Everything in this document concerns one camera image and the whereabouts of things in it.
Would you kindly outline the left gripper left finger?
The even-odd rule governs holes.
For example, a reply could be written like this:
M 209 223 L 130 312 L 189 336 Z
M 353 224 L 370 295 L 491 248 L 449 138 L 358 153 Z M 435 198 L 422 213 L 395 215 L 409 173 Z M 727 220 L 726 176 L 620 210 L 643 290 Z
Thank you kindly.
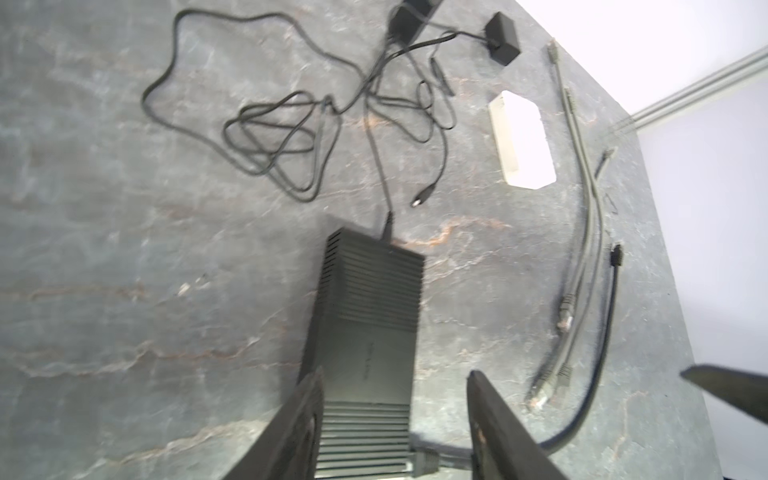
M 323 413 L 323 372 L 316 370 L 303 377 L 224 479 L 313 479 Z

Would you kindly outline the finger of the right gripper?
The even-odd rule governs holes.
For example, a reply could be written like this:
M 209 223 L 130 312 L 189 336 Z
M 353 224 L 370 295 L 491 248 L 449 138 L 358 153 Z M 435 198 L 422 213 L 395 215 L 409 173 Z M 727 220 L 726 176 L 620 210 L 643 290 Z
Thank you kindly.
M 767 423 L 766 375 L 715 365 L 693 365 L 680 376 L 742 413 Z

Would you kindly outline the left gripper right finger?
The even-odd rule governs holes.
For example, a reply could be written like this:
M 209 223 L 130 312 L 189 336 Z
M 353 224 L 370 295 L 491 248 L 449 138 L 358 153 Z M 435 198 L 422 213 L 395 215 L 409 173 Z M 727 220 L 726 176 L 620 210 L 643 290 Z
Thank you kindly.
M 470 372 L 466 396 L 474 479 L 566 479 L 484 373 Z

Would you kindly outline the black network switch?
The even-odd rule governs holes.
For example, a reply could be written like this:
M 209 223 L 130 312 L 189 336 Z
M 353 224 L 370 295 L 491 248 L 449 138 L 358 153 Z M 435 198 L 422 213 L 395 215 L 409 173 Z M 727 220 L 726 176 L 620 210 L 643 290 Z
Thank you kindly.
M 354 230 L 328 237 L 300 368 L 323 372 L 316 478 L 408 474 L 424 266 Z

